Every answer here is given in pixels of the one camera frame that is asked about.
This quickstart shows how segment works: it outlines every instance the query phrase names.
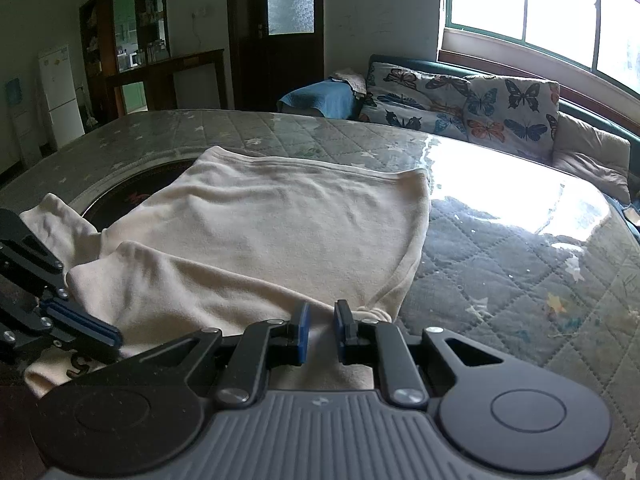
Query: beige cushion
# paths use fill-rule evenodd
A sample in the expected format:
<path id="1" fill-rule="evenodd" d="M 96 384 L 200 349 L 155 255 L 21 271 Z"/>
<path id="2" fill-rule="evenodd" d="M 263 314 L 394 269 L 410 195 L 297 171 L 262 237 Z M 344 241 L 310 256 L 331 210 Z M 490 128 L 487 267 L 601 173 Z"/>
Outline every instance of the beige cushion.
<path id="1" fill-rule="evenodd" d="M 628 140 L 558 112 L 551 165 L 591 182 L 624 204 L 631 202 L 626 182 L 630 150 Z"/>

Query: refrigerator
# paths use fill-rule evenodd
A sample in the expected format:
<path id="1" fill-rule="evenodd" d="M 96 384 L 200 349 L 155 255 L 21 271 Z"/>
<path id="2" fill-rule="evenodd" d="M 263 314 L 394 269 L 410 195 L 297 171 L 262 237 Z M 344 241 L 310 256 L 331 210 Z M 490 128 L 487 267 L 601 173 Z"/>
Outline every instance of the refrigerator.
<path id="1" fill-rule="evenodd" d="M 38 65 L 47 136 L 53 148 L 59 150 L 84 135 L 68 46 L 43 52 L 38 56 Z"/>

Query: blue towel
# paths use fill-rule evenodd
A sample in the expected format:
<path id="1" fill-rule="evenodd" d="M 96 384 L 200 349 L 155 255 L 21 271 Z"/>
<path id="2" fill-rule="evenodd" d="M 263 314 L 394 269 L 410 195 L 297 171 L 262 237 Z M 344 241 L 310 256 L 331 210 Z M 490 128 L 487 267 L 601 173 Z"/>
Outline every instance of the blue towel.
<path id="1" fill-rule="evenodd" d="M 640 243 L 640 232 L 635 225 L 633 225 L 629 220 L 626 219 L 625 213 L 623 212 L 623 205 L 616 200 L 615 198 L 610 197 L 609 195 L 604 195 L 604 198 L 616 209 L 616 211 L 622 216 L 622 219 L 626 222 L 626 225 L 629 227 L 631 234 L 636 238 L 638 243 Z"/>
<path id="2" fill-rule="evenodd" d="M 356 98 L 347 83 L 321 81 L 289 92 L 278 101 L 293 108 L 315 108 L 329 119 L 348 119 L 354 113 Z"/>

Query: window sill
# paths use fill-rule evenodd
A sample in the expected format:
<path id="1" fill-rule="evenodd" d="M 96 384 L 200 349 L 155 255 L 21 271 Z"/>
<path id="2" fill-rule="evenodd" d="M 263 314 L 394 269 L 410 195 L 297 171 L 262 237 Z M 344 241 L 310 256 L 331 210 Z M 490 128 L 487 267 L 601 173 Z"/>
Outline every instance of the window sill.
<path id="1" fill-rule="evenodd" d="M 445 28 L 442 49 L 537 74 L 612 108 L 640 124 L 640 102 L 595 74 L 532 48 L 458 28 Z"/>

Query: green window frame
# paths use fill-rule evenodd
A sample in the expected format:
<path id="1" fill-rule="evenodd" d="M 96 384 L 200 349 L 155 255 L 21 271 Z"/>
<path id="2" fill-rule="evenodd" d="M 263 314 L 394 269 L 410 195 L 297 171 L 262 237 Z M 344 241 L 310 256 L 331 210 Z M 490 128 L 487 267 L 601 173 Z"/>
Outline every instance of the green window frame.
<path id="1" fill-rule="evenodd" d="M 596 0 L 596 31 L 595 31 L 595 39 L 593 46 L 593 61 L 591 66 L 583 65 L 573 59 L 562 56 L 561 54 L 557 54 L 556 52 L 552 52 L 551 50 L 547 50 L 546 48 L 527 43 L 525 41 L 526 33 L 527 33 L 527 7 L 529 5 L 529 0 L 524 0 L 524 20 L 522 23 L 522 36 L 521 38 L 511 38 L 509 36 L 504 36 L 503 34 L 498 34 L 496 32 L 491 32 L 490 30 L 484 30 L 482 28 L 471 27 L 469 25 L 460 25 L 459 23 L 453 23 L 451 21 L 451 9 L 452 9 L 452 0 L 446 0 L 446 22 L 445 25 L 448 28 L 456 28 L 457 30 L 467 30 L 469 32 L 474 32 L 476 34 L 482 34 L 483 36 L 489 36 L 490 38 L 496 38 L 498 40 L 507 41 L 508 43 L 519 44 L 526 48 L 530 48 L 531 50 L 536 50 L 538 52 L 542 52 L 543 54 L 547 54 L 548 56 L 555 57 L 556 59 L 561 59 L 564 62 L 577 66 L 583 70 L 587 70 L 597 77 L 604 79 L 605 81 L 611 83 L 612 85 L 617 86 L 621 90 L 631 94 L 636 99 L 640 100 L 640 94 L 630 88 L 629 86 L 621 83 L 617 79 L 612 78 L 611 76 L 605 74 L 598 70 L 598 55 L 600 51 L 600 20 L 601 20 L 601 11 L 600 11 L 600 0 Z"/>

